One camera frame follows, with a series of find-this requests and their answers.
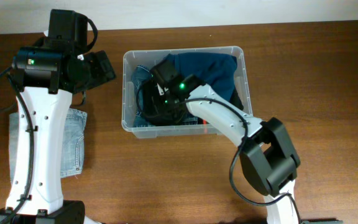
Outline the black shirt white logo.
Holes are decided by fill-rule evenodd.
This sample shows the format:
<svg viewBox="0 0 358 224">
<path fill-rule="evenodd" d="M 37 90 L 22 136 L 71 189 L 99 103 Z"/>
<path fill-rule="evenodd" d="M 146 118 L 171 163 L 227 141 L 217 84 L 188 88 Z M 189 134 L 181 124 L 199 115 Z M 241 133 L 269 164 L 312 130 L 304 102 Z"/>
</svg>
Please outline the black shirt white logo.
<svg viewBox="0 0 358 224">
<path fill-rule="evenodd" d="M 154 126 L 178 125 L 183 122 L 187 112 L 165 95 L 160 95 L 157 84 L 146 80 L 137 90 L 136 103 L 141 117 Z"/>
</svg>

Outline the dark blue jeans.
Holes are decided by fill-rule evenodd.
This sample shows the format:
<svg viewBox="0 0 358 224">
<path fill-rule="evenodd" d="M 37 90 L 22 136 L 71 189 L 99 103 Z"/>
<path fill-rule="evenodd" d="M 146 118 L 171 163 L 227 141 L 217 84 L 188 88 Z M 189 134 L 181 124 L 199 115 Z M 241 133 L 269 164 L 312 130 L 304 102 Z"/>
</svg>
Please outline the dark blue jeans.
<svg viewBox="0 0 358 224">
<path fill-rule="evenodd" d="M 143 82 L 151 79 L 151 74 L 149 69 L 143 65 L 136 66 L 134 72 L 131 76 L 131 82 L 134 84 L 134 93 L 136 94 L 139 88 L 142 86 Z M 182 121 L 178 125 L 196 125 L 198 124 L 198 118 L 194 117 L 191 114 L 184 115 Z M 135 128 L 145 128 L 154 126 L 152 123 L 148 122 L 143 116 L 139 109 L 137 109 L 135 114 L 135 120 L 133 126 Z"/>
</svg>

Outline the navy blue shirt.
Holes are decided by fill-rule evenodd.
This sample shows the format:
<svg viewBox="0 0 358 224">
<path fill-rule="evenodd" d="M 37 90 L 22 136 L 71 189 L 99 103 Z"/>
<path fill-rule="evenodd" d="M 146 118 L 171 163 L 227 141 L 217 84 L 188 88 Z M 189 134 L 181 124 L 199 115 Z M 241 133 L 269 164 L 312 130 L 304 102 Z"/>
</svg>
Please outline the navy blue shirt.
<svg viewBox="0 0 358 224">
<path fill-rule="evenodd" d="M 215 92 L 220 88 L 235 88 L 234 72 L 237 70 L 235 56 L 188 52 L 168 54 L 165 59 L 171 61 L 175 69 L 184 77 L 195 75 L 209 84 Z"/>
</svg>

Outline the black shorts red grey waistband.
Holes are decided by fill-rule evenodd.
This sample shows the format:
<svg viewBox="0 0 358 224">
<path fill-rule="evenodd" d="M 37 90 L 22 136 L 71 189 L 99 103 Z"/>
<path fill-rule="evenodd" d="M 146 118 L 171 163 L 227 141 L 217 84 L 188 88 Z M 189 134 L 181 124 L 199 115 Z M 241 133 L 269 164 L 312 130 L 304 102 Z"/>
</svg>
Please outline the black shorts red grey waistband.
<svg viewBox="0 0 358 224">
<path fill-rule="evenodd" d="M 235 88 L 220 88 L 216 91 L 216 93 L 240 110 L 244 109 L 242 101 L 239 98 L 238 92 Z"/>
</svg>

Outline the light blue jeans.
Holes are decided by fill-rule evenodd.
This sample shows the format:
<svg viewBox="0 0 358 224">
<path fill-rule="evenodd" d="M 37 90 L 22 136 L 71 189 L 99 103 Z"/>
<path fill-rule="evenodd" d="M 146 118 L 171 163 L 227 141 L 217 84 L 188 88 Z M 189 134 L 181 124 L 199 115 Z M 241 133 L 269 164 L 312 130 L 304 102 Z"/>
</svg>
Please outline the light blue jeans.
<svg viewBox="0 0 358 224">
<path fill-rule="evenodd" d="M 60 177 L 70 177 L 82 173 L 85 159 L 85 127 L 88 114 L 70 108 L 63 132 Z M 9 176 L 12 183 L 16 169 L 19 133 L 19 114 L 9 115 Z"/>
</svg>

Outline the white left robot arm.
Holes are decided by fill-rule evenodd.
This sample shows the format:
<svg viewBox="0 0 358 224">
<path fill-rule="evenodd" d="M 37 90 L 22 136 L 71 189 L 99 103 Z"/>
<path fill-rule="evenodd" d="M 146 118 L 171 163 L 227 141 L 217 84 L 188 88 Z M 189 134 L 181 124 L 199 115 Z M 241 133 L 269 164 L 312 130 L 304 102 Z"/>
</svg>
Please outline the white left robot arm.
<svg viewBox="0 0 358 224">
<path fill-rule="evenodd" d="M 104 51 L 92 52 L 93 21 L 54 9 L 48 33 L 22 47 L 3 71 L 19 112 L 17 162 L 0 223 L 90 223 L 80 200 L 65 200 L 61 158 L 65 120 L 74 94 L 115 78 Z"/>
</svg>

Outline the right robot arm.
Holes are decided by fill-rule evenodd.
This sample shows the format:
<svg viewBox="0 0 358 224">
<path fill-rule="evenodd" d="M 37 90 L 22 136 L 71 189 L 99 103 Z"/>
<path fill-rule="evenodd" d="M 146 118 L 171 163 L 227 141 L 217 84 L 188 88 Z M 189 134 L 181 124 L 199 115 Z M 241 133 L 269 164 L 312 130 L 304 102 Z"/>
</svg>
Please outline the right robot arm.
<svg viewBox="0 0 358 224">
<path fill-rule="evenodd" d="M 266 207 L 267 223 L 301 223 L 293 195 L 300 157 L 284 124 L 277 118 L 263 121 L 241 111 L 198 77 L 180 75 L 168 60 L 150 72 L 152 81 L 163 91 L 156 104 L 157 114 L 166 116 L 186 109 L 237 147 L 229 168 L 229 183 L 235 193 L 251 205 Z M 246 198 L 236 187 L 233 173 L 237 162 L 248 183 L 263 195 L 263 202 Z"/>
</svg>

